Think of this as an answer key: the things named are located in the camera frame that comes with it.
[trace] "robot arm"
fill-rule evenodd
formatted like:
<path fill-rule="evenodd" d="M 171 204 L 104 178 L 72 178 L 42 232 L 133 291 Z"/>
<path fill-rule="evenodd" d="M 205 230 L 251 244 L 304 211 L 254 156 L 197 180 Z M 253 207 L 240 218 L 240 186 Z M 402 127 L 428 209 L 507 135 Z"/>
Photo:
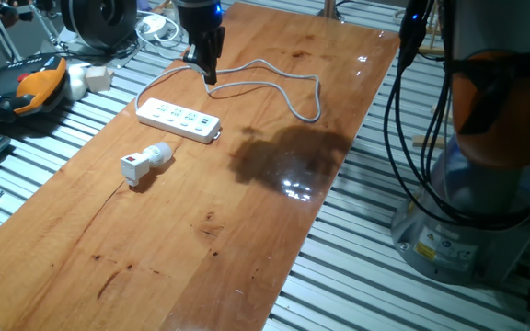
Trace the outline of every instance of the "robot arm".
<path fill-rule="evenodd" d="M 217 59 L 222 54 L 225 28 L 220 0 L 175 0 L 179 22 L 189 36 L 190 49 L 183 61 L 203 75 L 206 84 L 216 84 Z"/>

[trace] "wood grain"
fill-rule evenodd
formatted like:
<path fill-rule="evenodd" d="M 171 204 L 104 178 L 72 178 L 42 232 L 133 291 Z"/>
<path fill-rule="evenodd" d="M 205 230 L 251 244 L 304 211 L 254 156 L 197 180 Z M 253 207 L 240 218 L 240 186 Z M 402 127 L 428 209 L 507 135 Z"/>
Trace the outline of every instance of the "wood grain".
<path fill-rule="evenodd" d="M 152 87 L 143 102 L 217 116 L 220 139 L 181 139 L 125 108 L 0 227 L 0 330 L 262 328 L 398 37 L 239 3 L 224 25 L 219 68 L 263 58 L 318 74 L 321 120 L 300 122 L 268 87 L 208 97 L 193 71 Z M 218 80 L 276 82 L 316 111 L 313 82 L 262 68 Z M 159 141 L 174 161 L 130 190 L 119 159 Z"/>

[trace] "white plug adapter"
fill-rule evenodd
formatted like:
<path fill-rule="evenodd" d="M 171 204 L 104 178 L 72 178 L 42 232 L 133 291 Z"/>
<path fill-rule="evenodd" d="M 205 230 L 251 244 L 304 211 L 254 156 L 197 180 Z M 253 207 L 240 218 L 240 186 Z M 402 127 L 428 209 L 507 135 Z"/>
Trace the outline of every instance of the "white plug adapter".
<path fill-rule="evenodd" d="M 171 159 L 173 151 L 166 143 L 156 143 L 144 149 L 143 153 L 134 153 L 121 159 L 121 173 L 126 182 L 132 187 L 138 186 L 140 178 L 146 175 L 150 168 L 163 165 Z"/>

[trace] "label sticker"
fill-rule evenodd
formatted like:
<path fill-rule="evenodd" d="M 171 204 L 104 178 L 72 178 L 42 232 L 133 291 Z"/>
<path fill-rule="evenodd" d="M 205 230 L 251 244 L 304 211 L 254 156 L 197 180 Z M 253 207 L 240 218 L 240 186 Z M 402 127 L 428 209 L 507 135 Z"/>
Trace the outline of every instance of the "label sticker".
<path fill-rule="evenodd" d="M 44 64 L 44 66 L 49 66 L 49 65 L 51 65 L 53 62 L 54 62 L 54 57 L 51 57 L 51 58 L 46 62 L 46 64 Z"/>
<path fill-rule="evenodd" d="M 458 271 L 466 271 L 471 265 L 477 245 L 466 245 L 424 227 L 414 251 L 435 264 Z"/>

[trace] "power strip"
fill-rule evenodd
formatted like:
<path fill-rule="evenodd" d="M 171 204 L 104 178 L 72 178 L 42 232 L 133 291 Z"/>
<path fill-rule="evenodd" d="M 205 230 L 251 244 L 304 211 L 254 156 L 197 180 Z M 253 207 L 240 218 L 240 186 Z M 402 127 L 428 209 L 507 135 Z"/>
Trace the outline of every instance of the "power strip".
<path fill-rule="evenodd" d="M 220 120 L 199 111 L 149 98 L 136 111 L 138 121 L 200 143 L 209 143 L 220 134 Z"/>

